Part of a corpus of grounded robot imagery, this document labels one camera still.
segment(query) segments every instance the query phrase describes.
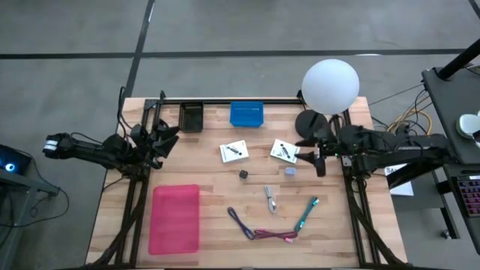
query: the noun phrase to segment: lamp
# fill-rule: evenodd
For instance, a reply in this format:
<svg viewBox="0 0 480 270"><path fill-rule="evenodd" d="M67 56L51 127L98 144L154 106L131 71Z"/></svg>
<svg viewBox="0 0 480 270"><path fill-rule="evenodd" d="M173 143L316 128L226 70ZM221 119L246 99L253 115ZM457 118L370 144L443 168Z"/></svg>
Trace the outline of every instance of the lamp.
<svg viewBox="0 0 480 270"><path fill-rule="evenodd" d="M348 109L359 94L359 87L359 75L344 61L327 59L310 67L301 83L301 96L311 109L297 116L298 135L308 138L327 123L323 114Z"/></svg>

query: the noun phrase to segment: small box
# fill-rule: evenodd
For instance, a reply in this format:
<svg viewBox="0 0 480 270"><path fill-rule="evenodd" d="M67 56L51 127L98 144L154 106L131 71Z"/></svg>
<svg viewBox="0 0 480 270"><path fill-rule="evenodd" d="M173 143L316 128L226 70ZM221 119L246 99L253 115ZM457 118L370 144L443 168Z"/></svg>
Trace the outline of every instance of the small box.
<svg viewBox="0 0 480 270"><path fill-rule="evenodd" d="M224 163L248 158L247 143L244 140L220 145L220 153Z"/></svg>
<svg viewBox="0 0 480 270"><path fill-rule="evenodd" d="M203 103L180 103L178 126L183 132L201 132L203 129Z"/></svg>
<svg viewBox="0 0 480 270"><path fill-rule="evenodd" d="M294 176L297 173L297 169L292 167L285 168L285 176Z"/></svg>
<svg viewBox="0 0 480 270"><path fill-rule="evenodd" d="M298 154L299 152L300 147L294 146L293 144L281 141L279 139L275 139L273 147L270 151L270 155L294 164L297 162L297 157L295 154Z"/></svg>

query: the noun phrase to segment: keyboard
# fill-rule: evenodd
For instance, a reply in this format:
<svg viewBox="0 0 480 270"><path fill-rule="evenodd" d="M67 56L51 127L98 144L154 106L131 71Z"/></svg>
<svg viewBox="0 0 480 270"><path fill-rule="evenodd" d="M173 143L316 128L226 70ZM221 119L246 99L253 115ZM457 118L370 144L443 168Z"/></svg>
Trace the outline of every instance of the keyboard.
<svg viewBox="0 0 480 270"><path fill-rule="evenodd" d="M469 217L480 217L480 175L461 176L457 185Z"/></svg>

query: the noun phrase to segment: white box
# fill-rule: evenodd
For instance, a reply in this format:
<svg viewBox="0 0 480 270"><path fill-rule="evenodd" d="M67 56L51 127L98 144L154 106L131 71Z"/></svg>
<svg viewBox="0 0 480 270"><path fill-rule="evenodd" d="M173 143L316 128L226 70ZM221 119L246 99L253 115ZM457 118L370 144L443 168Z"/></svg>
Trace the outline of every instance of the white box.
<svg viewBox="0 0 480 270"><path fill-rule="evenodd" d="M273 147L271 148L270 155L272 157L280 158L286 162L295 164L297 157L295 154L300 152L300 147L294 146L288 142L284 142L279 139L275 139Z"/></svg>
<svg viewBox="0 0 480 270"><path fill-rule="evenodd" d="M224 163L248 158L247 143L244 140L220 145L220 153Z"/></svg>

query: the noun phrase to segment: black stand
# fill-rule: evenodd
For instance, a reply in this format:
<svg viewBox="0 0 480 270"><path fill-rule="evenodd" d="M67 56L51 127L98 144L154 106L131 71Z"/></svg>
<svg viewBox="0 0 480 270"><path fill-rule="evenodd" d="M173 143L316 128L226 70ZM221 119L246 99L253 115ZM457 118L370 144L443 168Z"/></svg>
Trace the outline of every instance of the black stand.
<svg viewBox="0 0 480 270"><path fill-rule="evenodd" d="M307 109L297 116L295 130L302 138L307 139L314 131L327 125L327 118L312 109Z"/></svg>

